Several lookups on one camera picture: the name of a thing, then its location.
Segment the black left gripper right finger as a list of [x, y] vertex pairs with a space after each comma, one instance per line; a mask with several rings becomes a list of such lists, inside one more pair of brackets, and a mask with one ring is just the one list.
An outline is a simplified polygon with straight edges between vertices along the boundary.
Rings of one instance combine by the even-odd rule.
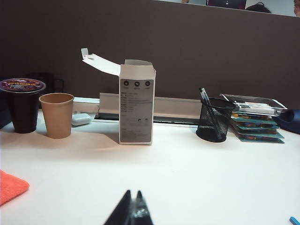
[[137, 196], [133, 201], [131, 212], [131, 224], [132, 225], [154, 225], [150, 217], [150, 211], [147, 203], [139, 190]]

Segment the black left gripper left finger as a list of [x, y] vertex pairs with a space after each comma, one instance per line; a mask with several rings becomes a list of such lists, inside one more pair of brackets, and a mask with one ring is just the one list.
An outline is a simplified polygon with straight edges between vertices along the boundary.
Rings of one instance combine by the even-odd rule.
[[131, 191], [127, 190], [104, 225], [128, 225], [131, 208]]

